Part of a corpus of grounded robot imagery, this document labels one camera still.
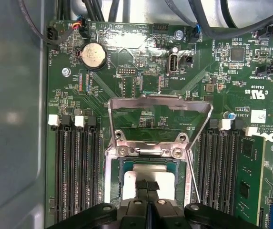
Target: blue wire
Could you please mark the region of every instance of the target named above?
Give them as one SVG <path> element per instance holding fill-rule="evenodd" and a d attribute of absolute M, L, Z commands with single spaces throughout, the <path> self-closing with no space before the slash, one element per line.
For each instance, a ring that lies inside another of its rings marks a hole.
<path fill-rule="evenodd" d="M 199 24 L 197 24 L 197 28 L 198 28 L 198 33 L 200 33 L 201 32 L 201 27 L 200 27 Z"/>

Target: motherboard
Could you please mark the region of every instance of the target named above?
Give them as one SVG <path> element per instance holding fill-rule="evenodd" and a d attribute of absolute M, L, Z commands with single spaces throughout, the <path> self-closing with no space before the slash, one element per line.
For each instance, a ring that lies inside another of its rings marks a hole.
<path fill-rule="evenodd" d="M 272 38 L 86 22 L 49 49 L 47 108 L 46 227 L 134 198 L 135 174 L 183 208 L 189 156 L 201 203 L 273 229 Z"/>

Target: wire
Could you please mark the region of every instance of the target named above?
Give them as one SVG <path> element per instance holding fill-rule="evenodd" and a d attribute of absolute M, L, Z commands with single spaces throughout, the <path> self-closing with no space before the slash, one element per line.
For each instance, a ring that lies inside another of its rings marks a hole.
<path fill-rule="evenodd" d="M 50 44 L 54 44 L 54 45 L 58 45 L 62 42 L 64 42 L 65 40 L 68 39 L 68 37 L 73 33 L 74 29 L 71 27 L 68 30 L 66 30 L 64 32 L 64 34 L 58 39 L 58 40 L 51 40 L 48 39 L 47 37 L 45 37 L 43 34 L 41 34 L 41 32 L 37 29 L 37 27 L 35 26 L 35 24 L 33 23 L 33 21 L 30 18 L 30 15 L 28 14 L 27 8 L 25 6 L 25 2 L 24 0 L 18 0 L 19 3 L 19 7 L 22 11 L 22 14 L 26 20 L 26 22 L 29 24 L 31 30 L 38 36 L 40 37 L 43 41 L 45 41 L 46 43 L 50 43 Z"/>
<path fill-rule="evenodd" d="M 168 7 L 174 12 L 183 22 L 186 24 L 195 27 L 196 23 L 190 20 L 189 18 L 185 17 L 185 15 L 179 10 L 179 8 L 174 4 L 173 0 L 165 0 L 165 3 Z"/>
<path fill-rule="evenodd" d="M 91 19 L 91 21 L 97 21 L 91 0 L 84 0 L 84 4 L 85 7 L 87 8 L 89 18 Z"/>
<path fill-rule="evenodd" d="M 113 0 L 109 13 L 109 22 L 116 22 L 119 0 Z"/>
<path fill-rule="evenodd" d="M 63 18 L 65 20 L 71 19 L 71 0 L 63 0 Z"/>
<path fill-rule="evenodd" d="M 197 27 L 197 29 L 198 29 L 198 33 L 200 33 L 200 32 L 201 32 L 201 27 L 200 27 L 200 25 L 197 24 L 196 27 Z"/>
<path fill-rule="evenodd" d="M 57 4 L 56 19 L 57 20 L 62 20 L 62 17 L 63 17 L 63 1 L 62 0 L 57 0 L 56 4 Z"/>
<path fill-rule="evenodd" d="M 228 0 L 220 0 L 222 16 L 227 24 L 228 28 L 237 28 L 233 18 L 230 14 L 230 9 L 228 7 Z"/>
<path fill-rule="evenodd" d="M 233 37 L 239 37 L 243 34 L 256 31 L 258 29 L 261 29 L 267 25 L 273 24 L 273 15 L 257 22 L 253 25 L 246 26 L 244 28 L 240 28 L 237 30 L 234 30 L 232 32 L 215 32 L 212 30 L 212 28 L 209 26 L 207 18 L 205 16 L 205 12 L 202 6 L 202 3 L 200 0 L 188 0 L 190 3 L 190 6 L 192 8 L 192 11 L 198 20 L 198 23 L 201 25 L 203 33 L 205 33 L 209 38 L 216 39 L 216 40 L 222 40 L 222 39 L 230 39 Z"/>
<path fill-rule="evenodd" d="M 101 7 L 98 0 L 92 0 L 92 4 L 94 7 L 94 11 L 96 12 L 98 21 L 104 21 L 103 13 L 101 11 Z"/>

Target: screw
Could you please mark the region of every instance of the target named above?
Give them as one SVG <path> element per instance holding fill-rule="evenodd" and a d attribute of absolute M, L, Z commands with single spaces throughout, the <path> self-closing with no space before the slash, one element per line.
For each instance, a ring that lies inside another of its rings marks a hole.
<path fill-rule="evenodd" d="M 166 204 L 166 201 L 163 199 L 160 199 L 159 201 L 157 201 L 157 203 L 160 205 L 164 205 L 164 204 Z"/>
<path fill-rule="evenodd" d="M 125 156 L 125 155 L 127 155 L 127 153 L 128 153 L 128 151 L 127 151 L 127 148 L 125 148 L 125 147 L 120 147 L 118 149 L 118 154 L 121 156 Z"/>
<path fill-rule="evenodd" d="M 181 30 L 177 30 L 177 31 L 174 33 L 174 38 L 175 38 L 176 40 L 182 40 L 183 37 L 184 37 L 184 33 L 183 33 L 183 31 L 181 31 Z"/>
<path fill-rule="evenodd" d="M 194 211 L 197 211 L 197 210 L 200 209 L 199 206 L 197 206 L 197 205 L 191 205 L 190 208 L 191 208 L 192 210 L 194 210 Z"/>
<path fill-rule="evenodd" d="M 62 69 L 62 75 L 64 77 L 69 77 L 71 75 L 71 70 L 69 68 L 63 68 Z"/>
<path fill-rule="evenodd" d="M 180 158 L 180 157 L 182 157 L 183 156 L 183 152 L 182 152 L 182 150 L 181 149 L 175 149 L 174 151 L 173 151 L 173 157 L 175 157 L 175 158 Z"/>
<path fill-rule="evenodd" d="M 111 207 L 104 207 L 103 210 L 104 211 L 109 211 L 109 210 L 111 210 Z"/>

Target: ram slot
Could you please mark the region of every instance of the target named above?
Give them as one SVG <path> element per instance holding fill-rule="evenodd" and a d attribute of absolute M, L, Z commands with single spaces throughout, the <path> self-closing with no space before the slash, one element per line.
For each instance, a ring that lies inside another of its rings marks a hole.
<path fill-rule="evenodd" d="M 61 221 L 62 215 L 62 157 L 63 157 L 63 131 L 58 128 L 56 131 L 56 211 L 55 211 L 55 222 Z"/>
<path fill-rule="evenodd" d="M 69 206 L 71 204 L 71 130 L 64 128 L 63 157 L 62 157 L 62 216 L 65 220 L 70 216 Z"/>
<path fill-rule="evenodd" d="M 234 215 L 234 192 L 235 192 L 235 184 L 236 184 L 236 169 L 237 169 L 237 162 L 238 162 L 238 151 L 239 151 L 239 133 L 236 132 L 233 134 L 233 168 L 232 168 L 232 175 L 231 175 L 231 190 L 230 190 L 230 215 Z"/>
<path fill-rule="evenodd" d="M 225 193 L 226 193 L 226 177 L 227 177 L 227 167 L 228 167 L 228 159 L 229 159 L 229 136 L 224 134 L 223 140 L 223 153 L 222 153 L 222 177 L 220 183 L 220 211 L 225 211 Z"/>
<path fill-rule="evenodd" d="M 76 215 L 81 210 L 81 178 L 82 178 L 82 138 L 83 130 L 75 128 L 72 131 L 72 161 L 71 161 L 71 212 Z"/>
<path fill-rule="evenodd" d="M 203 197 L 203 177 L 204 177 L 204 156 L 205 156 L 205 144 L 206 144 L 206 134 L 201 134 L 200 144 L 199 144 L 199 160 L 198 160 L 198 190 L 200 195 L 200 200 Z"/>
<path fill-rule="evenodd" d="M 214 189 L 214 209 L 220 208 L 220 186 L 221 186 L 221 178 L 222 178 L 222 158 L 223 158 L 223 141 L 224 137 L 218 135 L 217 140 L 217 156 L 216 156 L 216 168 L 215 168 L 215 183 L 213 186 Z"/>
<path fill-rule="evenodd" d="M 214 194 L 215 194 L 215 171 L 216 171 L 216 163 L 217 163 L 217 142 L 218 135 L 212 135 L 212 149 L 211 149 L 211 170 L 210 170 L 210 184 L 209 184 L 209 206 L 212 208 L 215 203 Z"/>
<path fill-rule="evenodd" d="M 90 207 L 95 206 L 99 203 L 99 170 L 100 170 L 100 138 L 99 131 L 97 128 L 92 128 L 90 130 L 91 135 L 91 197 L 90 197 Z"/>
<path fill-rule="evenodd" d="M 205 172 L 203 181 L 203 204 L 208 205 L 208 193 L 209 193 L 209 180 L 210 180 L 210 168 L 211 168 L 211 150 L 212 150 L 212 135 L 208 134 L 206 138 L 206 149 L 205 149 Z"/>
<path fill-rule="evenodd" d="M 81 137 L 82 146 L 81 146 L 81 157 L 80 157 L 80 163 L 81 163 L 81 209 L 80 211 L 83 211 L 89 207 L 88 204 L 88 131 L 83 132 L 83 135 Z"/>

